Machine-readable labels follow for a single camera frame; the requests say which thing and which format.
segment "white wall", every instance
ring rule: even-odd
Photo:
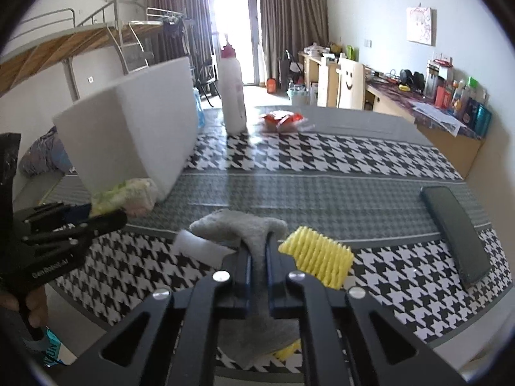
[[[515,108],[513,48],[481,0],[328,0],[330,39],[359,47],[360,62],[380,71],[426,73],[435,48],[406,40],[406,8],[437,11],[436,48],[490,93],[494,119],[468,183],[489,212],[515,269]],[[372,48],[364,40],[372,40]]]
[[[71,7],[76,11],[79,22],[105,3],[105,0],[37,0],[25,18]],[[125,5],[122,15],[126,19],[135,19],[143,13],[141,9],[139,9],[139,13],[136,13],[134,6]],[[108,20],[111,20],[113,12],[107,13],[107,16]],[[61,23],[56,25],[53,30],[40,29],[15,40],[4,53],[27,41],[71,26],[71,24]],[[120,61],[113,47],[76,56],[73,59],[73,67],[81,97],[104,88],[110,81],[123,75]],[[93,77],[92,84],[88,82],[88,77]],[[54,65],[17,85],[0,98],[0,132],[22,134],[19,153],[21,157],[38,137],[44,135],[53,126],[52,117],[68,108],[71,103],[63,65]],[[26,180],[18,173],[14,183],[15,195],[25,183]]]

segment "human hand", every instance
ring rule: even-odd
[[[46,304],[45,286],[32,290],[25,298],[29,309],[29,324],[34,328],[45,326],[48,323],[48,306]],[[0,306],[18,312],[20,304],[10,293],[0,292]]]

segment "curtain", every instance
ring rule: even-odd
[[[260,0],[265,66],[268,78],[279,78],[280,58],[285,49],[297,52],[329,40],[326,0]]]
[[[186,27],[185,33],[189,34],[192,64],[196,71],[200,71],[202,63],[209,60],[213,53],[208,0],[148,0],[148,5],[182,12],[193,20],[192,25]],[[178,38],[171,38],[163,31],[152,36],[150,42],[156,63],[185,55]]]

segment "silver screw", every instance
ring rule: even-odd
[[[164,287],[161,287],[159,289],[156,289],[154,291],[154,293],[152,293],[152,297],[155,299],[155,300],[163,300],[163,299],[166,299],[168,298],[168,296],[170,295],[170,291]]]
[[[349,295],[355,299],[363,299],[366,294],[367,293],[363,287],[354,286],[349,289]]]
[[[288,273],[288,277],[292,281],[303,281],[306,277],[306,274],[300,270],[293,270]]]
[[[231,275],[225,270],[220,270],[220,271],[216,271],[213,273],[213,280],[215,280],[219,283],[223,283],[224,281],[227,281],[230,278],[231,278]]]

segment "white cylinder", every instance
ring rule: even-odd
[[[220,72],[218,89],[222,99],[226,132],[228,135],[238,135],[247,129],[241,67],[235,57],[222,58],[218,70]]]

